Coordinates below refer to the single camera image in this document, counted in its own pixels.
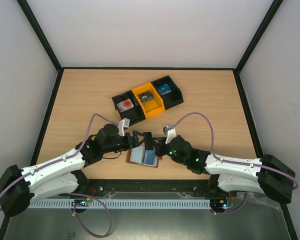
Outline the brown leather card holder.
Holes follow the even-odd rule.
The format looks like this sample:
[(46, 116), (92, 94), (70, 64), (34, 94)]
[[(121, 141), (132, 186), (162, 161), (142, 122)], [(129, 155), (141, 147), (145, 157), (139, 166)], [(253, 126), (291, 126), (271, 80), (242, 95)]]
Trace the brown leather card holder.
[(146, 150), (146, 148), (141, 145), (128, 151), (126, 163), (158, 168), (159, 160), (161, 159), (162, 157), (156, 156), (154, 150)]

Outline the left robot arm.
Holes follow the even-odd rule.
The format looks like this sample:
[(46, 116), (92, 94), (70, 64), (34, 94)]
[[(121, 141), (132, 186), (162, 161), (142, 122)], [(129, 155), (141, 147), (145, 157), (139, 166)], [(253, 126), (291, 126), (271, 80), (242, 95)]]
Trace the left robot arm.
[(75, 171), (99, 162), (104, 154), (140, 146), (141, 136), (136, 130), (124, 132), (108, 123), (97, 134), (87, 133), (82, 142), (61, 156), (24, 168), (9, 166), (0, 177), (0, 212), (14, 217), (38, 200), (75, 192), (80, 185)]

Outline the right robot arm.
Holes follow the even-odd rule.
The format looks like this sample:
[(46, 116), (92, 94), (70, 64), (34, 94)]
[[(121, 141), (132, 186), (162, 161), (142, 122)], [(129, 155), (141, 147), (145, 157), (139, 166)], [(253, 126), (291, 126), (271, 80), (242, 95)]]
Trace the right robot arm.
[(180, 135), (171, 141), (154, 137), (152, 144), (158, 157), (168, 156), (194, 174), (216, 177), (208, 183), (208, 191), (214, 196), (223, 192), (254, 192), (278, 203), (292, 201), (296, 174), (273, 155), (253, 159), (226, 157), (194, 148)]

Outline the red white card stack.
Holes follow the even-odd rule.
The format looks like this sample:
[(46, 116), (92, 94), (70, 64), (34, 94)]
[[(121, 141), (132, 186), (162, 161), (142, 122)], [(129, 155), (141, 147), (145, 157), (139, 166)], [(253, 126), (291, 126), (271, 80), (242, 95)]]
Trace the red white card stack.
[(134, 104), (130, 99), (126, 99), (116, 104), (120, 113), (134, 108)]

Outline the blue card stack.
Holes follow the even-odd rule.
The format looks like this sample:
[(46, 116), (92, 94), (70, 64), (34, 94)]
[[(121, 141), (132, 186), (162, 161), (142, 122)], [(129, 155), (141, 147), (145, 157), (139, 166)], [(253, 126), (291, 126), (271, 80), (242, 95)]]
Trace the blue card stack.
[(160, 95), (165, 95), (170, 93), (172, 90), (168, 84), (163, 84), (157, 88)]

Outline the left black bin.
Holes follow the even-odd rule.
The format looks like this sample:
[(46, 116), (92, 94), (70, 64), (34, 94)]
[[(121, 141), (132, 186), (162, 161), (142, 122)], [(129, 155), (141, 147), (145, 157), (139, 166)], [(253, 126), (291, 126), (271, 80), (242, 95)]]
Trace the left black bin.
[(138, 102), (132, 90), (113, 96), (111, 99), (120, 118), (128, 119), (130, 126), (146, 119), (141, 104)]

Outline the black bin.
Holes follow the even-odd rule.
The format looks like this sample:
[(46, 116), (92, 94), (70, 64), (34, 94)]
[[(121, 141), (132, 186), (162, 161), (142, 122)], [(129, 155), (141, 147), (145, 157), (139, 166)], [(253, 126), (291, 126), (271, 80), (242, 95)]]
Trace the black bin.
[(146, 119), (141, 104), (138, 102), (132, 90), (113, 96), (111, 99), (120, 118), (128, 119), (130, 126)]
[(150, 82), (161, 97), (165, 110), (184, 102), (182, 91), (169, 75)]

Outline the yellow middle bin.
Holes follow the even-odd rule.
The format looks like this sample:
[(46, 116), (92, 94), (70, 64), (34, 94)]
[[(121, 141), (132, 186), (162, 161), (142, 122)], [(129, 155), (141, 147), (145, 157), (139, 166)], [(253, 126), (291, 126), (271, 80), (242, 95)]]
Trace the yellow middle bin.
[(165, 111), (163, 99), (152, 83), (135, 87), (132, 89), (132, 92), (140, 104), (146, 119)]

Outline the right black bin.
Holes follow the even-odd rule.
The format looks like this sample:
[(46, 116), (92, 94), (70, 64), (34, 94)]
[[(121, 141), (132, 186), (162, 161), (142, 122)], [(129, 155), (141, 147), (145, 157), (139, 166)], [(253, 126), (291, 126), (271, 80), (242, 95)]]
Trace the right black bin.
[(150, 82), (161, 97), (165, 110), (184, 102), (182, 91), (169, 75)]

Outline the metal sheet front panel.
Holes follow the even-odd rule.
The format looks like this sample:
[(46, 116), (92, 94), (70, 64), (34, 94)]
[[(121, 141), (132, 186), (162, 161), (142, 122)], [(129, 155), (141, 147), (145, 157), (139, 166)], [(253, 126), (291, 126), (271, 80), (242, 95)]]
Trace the metal sheet front panel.
[(240, 210), (32, 208), (13, 217), (6, 240), (288, 240), (283, 212), (250, 197), (235, 199)]

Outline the black front rail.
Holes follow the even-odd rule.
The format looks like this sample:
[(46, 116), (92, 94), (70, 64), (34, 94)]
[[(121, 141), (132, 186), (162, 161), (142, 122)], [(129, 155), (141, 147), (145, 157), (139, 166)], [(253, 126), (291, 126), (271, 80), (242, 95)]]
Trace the black front rail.
[(194, 197), (217, 199), (228, 196), (228, 193), (251, 192), (266, 195), (275, 199), (275, 192), (264, 191), (256, 182), (247, 181), (243, 186), (231, 186), (222, 189), (218, 186), (218, 176), (212, 176), (204, 180), (88, 180), (83, 175), (66, 174), (30, 190), (25, 181), (20, 181), (12, 186), (7, 193), (11, 201), (29, 203), (41, 199), (64, 194), (89, 194), (103, 196), (109, 192), (189, 192)]

